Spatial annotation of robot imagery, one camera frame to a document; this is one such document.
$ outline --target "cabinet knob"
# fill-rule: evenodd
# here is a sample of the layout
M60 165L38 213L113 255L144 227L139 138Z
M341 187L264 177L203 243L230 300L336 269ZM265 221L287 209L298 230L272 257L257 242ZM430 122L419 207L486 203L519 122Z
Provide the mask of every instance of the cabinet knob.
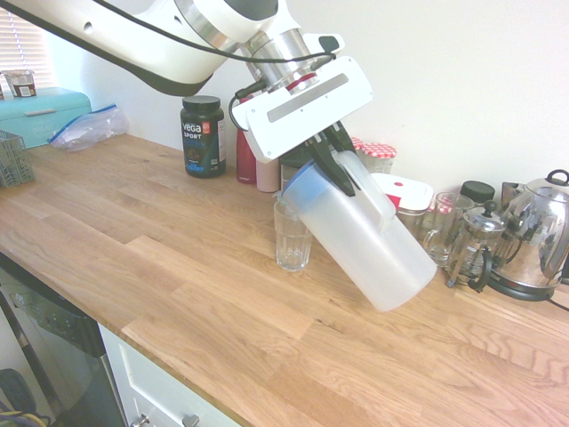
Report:
M142 424L148 424L148 423L150 423L148 417L145 416L144 414L140 414L140 421L138 421L137 423L132 423L131 427L142 427Z
M181 423L184 427L197 427L197 425L199 424L199 416L197 415L186 415L184 416L184 419L181 420Z

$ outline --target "kettle lid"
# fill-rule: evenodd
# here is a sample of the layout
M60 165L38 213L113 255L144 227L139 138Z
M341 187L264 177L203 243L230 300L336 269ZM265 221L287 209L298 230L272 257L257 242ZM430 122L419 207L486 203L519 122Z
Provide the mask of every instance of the kettle lid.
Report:
M555 175L559 174L563 174L565 179L556 178ZM569 172L564 169L556 169L547 178L531 181L526 187L533 193L556 202L569 202Z
M490 233L503 232L506 227L501 220L501 217L494 213L498 205L492 200L488 200L482 207L475 207L469 209L464 214L466 222L477 230L482 230Z

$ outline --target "plastic bag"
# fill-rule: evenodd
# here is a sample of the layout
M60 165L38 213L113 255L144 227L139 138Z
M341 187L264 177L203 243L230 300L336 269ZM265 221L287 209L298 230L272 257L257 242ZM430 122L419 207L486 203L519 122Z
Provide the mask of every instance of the plastic bag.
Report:
M116 104L74 118L47 140L57 149L78 151L126 132L128 122Z

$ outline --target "white plastic pitcher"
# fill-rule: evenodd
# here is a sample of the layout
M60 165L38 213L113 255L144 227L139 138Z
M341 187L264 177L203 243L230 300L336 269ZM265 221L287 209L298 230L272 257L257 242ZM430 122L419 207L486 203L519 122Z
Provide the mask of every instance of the white plastic pitcher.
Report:
M393 310L419 293L437 266L357 156L342 151L334 159L355 184L354 197L310 163L290 180L283 199L373 306Z

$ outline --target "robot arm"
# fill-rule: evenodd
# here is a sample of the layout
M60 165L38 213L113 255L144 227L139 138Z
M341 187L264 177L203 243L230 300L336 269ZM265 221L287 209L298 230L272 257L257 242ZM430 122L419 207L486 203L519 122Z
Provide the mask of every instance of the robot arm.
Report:
M255 156L268 162L305 143L331 180L354 194L329 144L353 149L340 120L370 101L372 88L353 59L331 60L342 40L303 35L285 0L156 0L137 16L104 0L0 6L170 95L197 93L227 58L246 60L263 94L232 112Z

